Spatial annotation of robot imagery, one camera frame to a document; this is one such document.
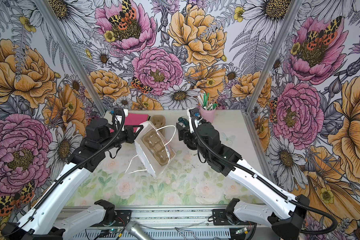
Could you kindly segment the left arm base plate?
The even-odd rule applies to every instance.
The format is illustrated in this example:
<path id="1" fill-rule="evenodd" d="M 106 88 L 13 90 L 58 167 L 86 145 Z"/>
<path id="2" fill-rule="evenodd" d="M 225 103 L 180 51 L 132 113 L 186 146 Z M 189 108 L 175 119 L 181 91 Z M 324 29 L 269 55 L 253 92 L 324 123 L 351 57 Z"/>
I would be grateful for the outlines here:
<path id="1" fill-rule="evenodd" d="M 110 220 L 106 223 L 106 226 L 110 227 L 124 227 L 132 219 L 131 210 L 114 210 L 110 215 Z"/>

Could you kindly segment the cartoon animal gift bag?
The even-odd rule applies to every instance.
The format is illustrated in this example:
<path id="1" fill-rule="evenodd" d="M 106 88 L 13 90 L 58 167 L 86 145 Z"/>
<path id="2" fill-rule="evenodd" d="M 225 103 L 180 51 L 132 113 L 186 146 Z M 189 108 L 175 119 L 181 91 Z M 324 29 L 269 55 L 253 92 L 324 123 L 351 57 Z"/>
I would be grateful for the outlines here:
<path id="1" fill-rule="evenodd" d="M 177 133 L 176 126 L 167 125 L 156 128 L 151 121 L 145 121 L 138 126 L 133 126 L 133 128 L 137 129 L 134 131 L 136 155 L 131 158 L 125 173 L 133 174 L 139 171 L 147 172 L 153 178 L 157 179 L 164 173 L 169 163 L 176 155 L 170 146 L 170 142 Z M 166 128 L 174 129 L 169 140 L 161 133 L 161 130 Z M 139 158 L 144 168 L 141 170 L 130 171 L 130 167 L 135 158 Z"/>

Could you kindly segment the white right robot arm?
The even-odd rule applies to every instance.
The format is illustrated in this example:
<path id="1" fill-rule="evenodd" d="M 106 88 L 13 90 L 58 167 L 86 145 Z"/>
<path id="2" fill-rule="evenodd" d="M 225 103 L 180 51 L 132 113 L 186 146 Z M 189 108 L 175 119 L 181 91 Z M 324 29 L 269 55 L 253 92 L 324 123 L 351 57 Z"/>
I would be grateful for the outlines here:
<path id="1" fill-rule="evenodd" d="M 283 190 L 256 171 L 232 148 L 221 143 L 220 133 L 212 123 L 202 118 L 198 108 L 187 110 L 188 119 L 179 118 L 176 128 L 179 140 L 190 150 L 196 150 L 215 172 L 236 181 L 258 197 L 263 205 L 248 204 L 239 199 L 230 201 L 226 216 L 230 223 L 252 222 L 269 227 L 283 240 L 297 240 L 301 234 L 325 235 L 336 230 L 334 216 L 310 207 L 304 195 L 295 196 Z M 307 212 L 321 215 L 331 224 L 321 230 L 305 230 Z"/>

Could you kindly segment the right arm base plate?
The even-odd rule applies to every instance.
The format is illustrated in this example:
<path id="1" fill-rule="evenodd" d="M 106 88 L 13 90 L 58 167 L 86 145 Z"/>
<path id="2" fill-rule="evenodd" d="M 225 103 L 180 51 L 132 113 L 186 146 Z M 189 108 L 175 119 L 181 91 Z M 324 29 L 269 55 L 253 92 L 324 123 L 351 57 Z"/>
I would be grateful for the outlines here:
<path id="1" fill-rule="evenodd" d="M 208 222 L 213 223 L 214 226 L 249 226 L 252 224 L 239 220 L 233 213 L 227 212 L 225 209 L 213 209 Z"/>

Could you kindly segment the pulp cup carrier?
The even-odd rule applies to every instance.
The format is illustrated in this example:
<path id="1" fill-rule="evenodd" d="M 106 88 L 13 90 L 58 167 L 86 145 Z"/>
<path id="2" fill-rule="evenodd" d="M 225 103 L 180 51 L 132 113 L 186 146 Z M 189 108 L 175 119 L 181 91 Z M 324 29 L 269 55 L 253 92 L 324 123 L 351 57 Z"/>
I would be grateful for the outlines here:
<path id="1" fill-rule="evenodd" d="M 143 144 L 154 156 L 160 166 L 165 166 L 170 158 L 168 157 L 165 142 L 162 135 L 156 130 L 150 130 L 143 136 Z"/>

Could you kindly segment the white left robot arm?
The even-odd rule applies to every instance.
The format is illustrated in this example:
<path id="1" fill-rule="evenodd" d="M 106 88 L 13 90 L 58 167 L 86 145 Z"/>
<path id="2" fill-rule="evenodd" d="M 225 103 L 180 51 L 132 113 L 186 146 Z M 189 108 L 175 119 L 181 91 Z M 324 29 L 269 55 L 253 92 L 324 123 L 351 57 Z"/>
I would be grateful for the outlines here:
<path id="1" fill-rule="evenodd" d="M 17 223 L 2 229 L 6 240 L 68 240 L 95 225 L 111 226 L 117 220 L 114 204 L 98 200 L 88 209 L 63 221 L 57 217 L 78 187 L 105 159 L 106 152 L 132 144 L 138 133 L 134 126 L 125 126 L 128 110 L 111 110 L 112 121 L 99 118 L 87 126 L 87 136 L 68 157 L 59 177 L 40 200 Z"/>

